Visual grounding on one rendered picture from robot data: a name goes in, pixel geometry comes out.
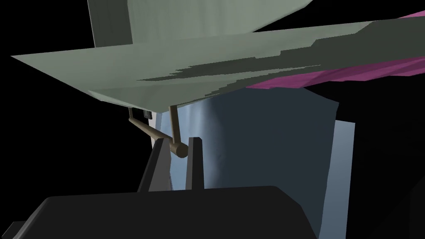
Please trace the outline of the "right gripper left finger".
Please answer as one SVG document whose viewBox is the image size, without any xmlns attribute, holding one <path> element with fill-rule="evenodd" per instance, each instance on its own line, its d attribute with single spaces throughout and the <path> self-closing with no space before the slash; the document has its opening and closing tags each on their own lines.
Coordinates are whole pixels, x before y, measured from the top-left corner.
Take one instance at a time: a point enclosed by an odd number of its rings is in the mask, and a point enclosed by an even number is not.
<svg viewBox="0 0 425 239">
<path fill-rule="evenodd" d="M 169 139 L 159 138 L 155 141 L 137 191 L 142 193 L 172 190 L 170 168 L 171 152 Z"/>
</svg>

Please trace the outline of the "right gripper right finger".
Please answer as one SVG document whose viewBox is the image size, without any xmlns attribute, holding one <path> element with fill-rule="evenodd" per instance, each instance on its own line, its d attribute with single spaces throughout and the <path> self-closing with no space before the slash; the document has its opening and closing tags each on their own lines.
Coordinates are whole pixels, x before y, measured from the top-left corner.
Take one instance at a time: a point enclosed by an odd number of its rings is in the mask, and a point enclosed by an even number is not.
<svg viewBox="0 0 425 239">
<path fill-rule="evenodd" d="M 204 189 L 203 144 L 200 137 L 189 138 L 185 189 Z"/>
</svg>

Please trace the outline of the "brown bar handle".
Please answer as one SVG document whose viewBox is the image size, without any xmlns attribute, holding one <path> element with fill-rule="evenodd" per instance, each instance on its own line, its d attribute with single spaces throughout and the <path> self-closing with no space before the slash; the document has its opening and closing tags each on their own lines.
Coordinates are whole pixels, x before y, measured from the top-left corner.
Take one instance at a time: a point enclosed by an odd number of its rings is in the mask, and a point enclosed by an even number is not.
<svg viewBox="0 0 425 239">
<path fill-rule="evenodd" d="M 170 151 L 174 153 L 179 158 L 184 158 L 188 155 L 188 146 L 181 142 L 179 120 L 178 120 L 178 110 L 176 105 L 169 106 L 170 122 L 171 122 L 171 131 L 172 136 L 166 135 L 161 131 L 142 123 L 141 121 L 133 117 L 132 108 L 129 108 L 129 121 L 141 129 L 144 133 L 149 135 L 154 140 L 159 138 L 167 138 L 172 140 L 170 142 Z"/>
</svg>

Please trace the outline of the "grey-green cupboard door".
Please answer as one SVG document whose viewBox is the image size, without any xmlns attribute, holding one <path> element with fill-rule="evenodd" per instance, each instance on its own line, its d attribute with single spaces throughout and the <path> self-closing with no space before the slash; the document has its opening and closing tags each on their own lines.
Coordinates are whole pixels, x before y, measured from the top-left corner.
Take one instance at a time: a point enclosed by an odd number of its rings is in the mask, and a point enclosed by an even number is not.
<svg viewBox="0 0 425 239">
<path fill-rule="evenodd" d="M 425 16 L 17 55 L 113 104 L 165 112 L 291 76 L 425 56 Z"/>
</svg>

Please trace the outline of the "grey-green cupboard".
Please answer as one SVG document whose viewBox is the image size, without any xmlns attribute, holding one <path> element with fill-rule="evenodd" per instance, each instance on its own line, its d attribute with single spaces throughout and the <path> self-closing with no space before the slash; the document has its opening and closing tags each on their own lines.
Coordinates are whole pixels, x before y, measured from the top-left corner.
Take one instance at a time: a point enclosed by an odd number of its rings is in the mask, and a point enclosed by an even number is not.
<svg viewBox="0 0 425 239">
<path fill-rule="evenodd" d="M 87 0 L 95 47 L 254 32 L 312 0 Z"/>
</svg>

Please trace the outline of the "magenta flat slab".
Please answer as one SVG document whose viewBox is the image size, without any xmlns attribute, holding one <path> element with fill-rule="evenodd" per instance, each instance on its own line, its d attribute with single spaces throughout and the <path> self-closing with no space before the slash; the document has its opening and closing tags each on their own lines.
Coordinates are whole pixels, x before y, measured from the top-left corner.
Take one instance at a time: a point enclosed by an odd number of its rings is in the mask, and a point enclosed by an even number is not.
<svg viewBox="0 0 425 239">
<path fill-rule="evenodd" d="M 266 75 L 262 80 L 246 80 L 246 84 L 248 88 L 259 89 L 303 88 L 330 81 L 368 81 L 386 76 L 414 76 L 422 73 L 425 73 L 425 56 L 283 77 Z"/>
</svg>

